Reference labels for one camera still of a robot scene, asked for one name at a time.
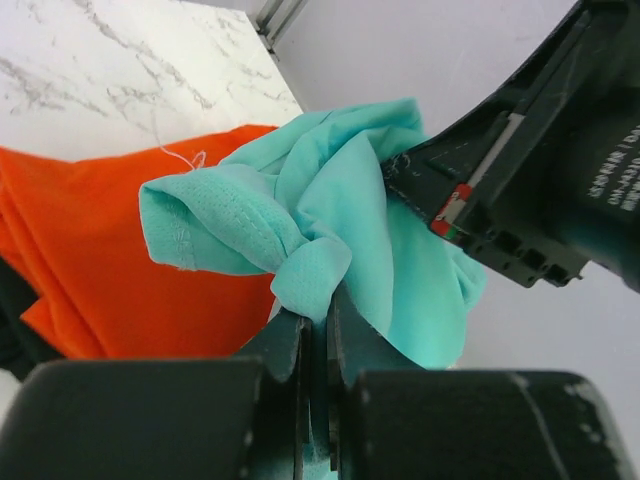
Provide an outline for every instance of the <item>black cloth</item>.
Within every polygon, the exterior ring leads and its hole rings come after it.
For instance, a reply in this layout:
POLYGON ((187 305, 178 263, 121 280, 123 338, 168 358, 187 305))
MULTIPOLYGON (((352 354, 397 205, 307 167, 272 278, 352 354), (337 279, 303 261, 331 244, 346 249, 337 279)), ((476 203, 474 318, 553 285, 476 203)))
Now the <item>black cloth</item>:
POLYGON ((0 368, 22 381, 38 364, 63 358, 20 319, 38 296, 0 258, 0 368))

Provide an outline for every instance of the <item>turquoise towel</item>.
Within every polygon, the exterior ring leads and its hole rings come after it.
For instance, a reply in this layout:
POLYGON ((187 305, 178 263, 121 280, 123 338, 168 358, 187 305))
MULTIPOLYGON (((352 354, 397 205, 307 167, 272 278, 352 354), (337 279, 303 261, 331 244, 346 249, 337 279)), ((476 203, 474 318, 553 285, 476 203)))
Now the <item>turquoise towel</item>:
POLYGON ((387 198, 379 167, 425 140, 414 100, 301 115, 217 167, 144 184, 151 258, 275 272, 282 305, 318 323, 344 278, 360 313, 398 350, 447 367, 462 352, 484 272, 387 198))

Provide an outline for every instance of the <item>orange cloth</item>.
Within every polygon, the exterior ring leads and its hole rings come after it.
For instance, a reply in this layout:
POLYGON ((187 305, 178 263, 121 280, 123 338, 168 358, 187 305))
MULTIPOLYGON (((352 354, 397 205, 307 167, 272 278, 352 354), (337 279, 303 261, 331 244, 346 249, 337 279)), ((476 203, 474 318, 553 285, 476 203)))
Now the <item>orange cloth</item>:
MULTIPOLYGON (((213 166, 271 130, 246 126, 167 148, 189 160, 205 151, 213 166)), ((0 255, 38 293, 23 320, 62 354, 229 355, 265 325, 271 275, 180 271, 149 259, 140 185, 187 170, 160 148, 78 163, 0 148, 0 255)))

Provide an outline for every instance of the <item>white marble surface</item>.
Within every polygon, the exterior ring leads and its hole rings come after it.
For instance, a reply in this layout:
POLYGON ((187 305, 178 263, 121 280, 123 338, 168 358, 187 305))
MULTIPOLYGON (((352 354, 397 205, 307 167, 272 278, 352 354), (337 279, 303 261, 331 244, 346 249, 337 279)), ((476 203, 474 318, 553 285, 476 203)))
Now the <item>white marble surface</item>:
POLYGON ((74 161, 299 113, 243 12, 0 2, 0 145, 74 161))

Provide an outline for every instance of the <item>towel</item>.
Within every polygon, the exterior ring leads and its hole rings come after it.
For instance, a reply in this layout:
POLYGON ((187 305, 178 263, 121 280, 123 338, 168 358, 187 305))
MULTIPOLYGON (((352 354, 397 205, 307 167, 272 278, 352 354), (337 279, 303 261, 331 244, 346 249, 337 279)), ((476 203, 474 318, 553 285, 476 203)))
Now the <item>towel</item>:
MULTIPOLYGON (((149 254, 187 270, 273 272, 278 301, 316 325, 344 279, 362 316, 400 352, 448 367, 484 272, 387 198, 379 166, 425 140, 413 99, 301 115, 215 168, 145 183, 149 254)), ((313 427, 320 440, 305 479, 328 471, 326 431, 313 427)))
POLYGON ((152 262, 138 190, 153 178, 216 165, 272 130, 246 126, 79 163, 0 149, 0 255, 38 296, 22 319, 74 359, 235 353, 267 322, 272 276, 152 262))

